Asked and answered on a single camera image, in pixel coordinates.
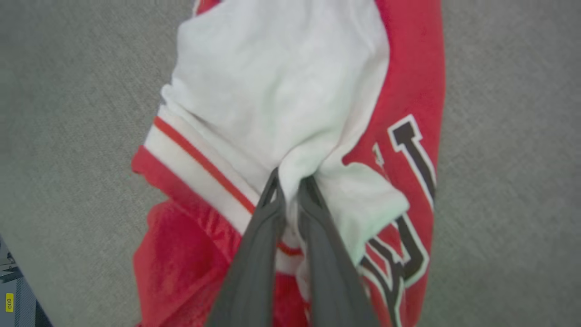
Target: yellow label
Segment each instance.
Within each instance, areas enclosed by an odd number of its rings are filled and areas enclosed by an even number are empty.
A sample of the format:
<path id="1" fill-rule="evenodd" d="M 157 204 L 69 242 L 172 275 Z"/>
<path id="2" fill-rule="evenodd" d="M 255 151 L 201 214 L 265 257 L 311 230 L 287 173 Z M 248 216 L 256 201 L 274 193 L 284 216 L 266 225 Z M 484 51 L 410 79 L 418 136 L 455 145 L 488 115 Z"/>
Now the yellow label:
<path id="1" fill-rule="evenodd" d="M 6 312 L 14 312 L 14 294 L 6 293 Z"/>

